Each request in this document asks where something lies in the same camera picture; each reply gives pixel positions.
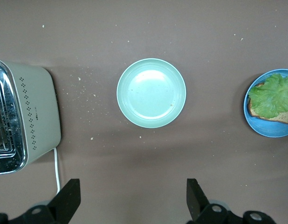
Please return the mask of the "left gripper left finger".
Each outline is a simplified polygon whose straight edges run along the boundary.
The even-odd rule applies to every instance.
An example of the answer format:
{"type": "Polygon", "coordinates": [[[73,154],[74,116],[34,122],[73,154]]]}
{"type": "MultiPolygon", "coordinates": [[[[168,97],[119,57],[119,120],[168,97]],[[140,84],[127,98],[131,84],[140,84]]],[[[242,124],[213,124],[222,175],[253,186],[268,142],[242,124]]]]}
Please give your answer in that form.
{"type": "Polygon", "coordinates": [[[68,224],[80,203],[80,180],[70,179],[47,205],[34,206],[10,220],[0,213],[0,224],[68,224]]]}

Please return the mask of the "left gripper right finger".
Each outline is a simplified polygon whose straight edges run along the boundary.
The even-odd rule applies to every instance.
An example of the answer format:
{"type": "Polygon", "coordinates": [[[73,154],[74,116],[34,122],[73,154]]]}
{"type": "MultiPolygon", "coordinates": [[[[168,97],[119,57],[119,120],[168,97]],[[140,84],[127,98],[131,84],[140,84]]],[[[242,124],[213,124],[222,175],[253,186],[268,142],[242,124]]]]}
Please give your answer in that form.
{"type": "Polygon", "coordinates": [[[189,224],[274,224],[267,214],[248,210],[241,217],[231,212],[224,202],[208,200],[198,181],[194,178],[186,182],[186,203],[191,215],[189,224]]]}

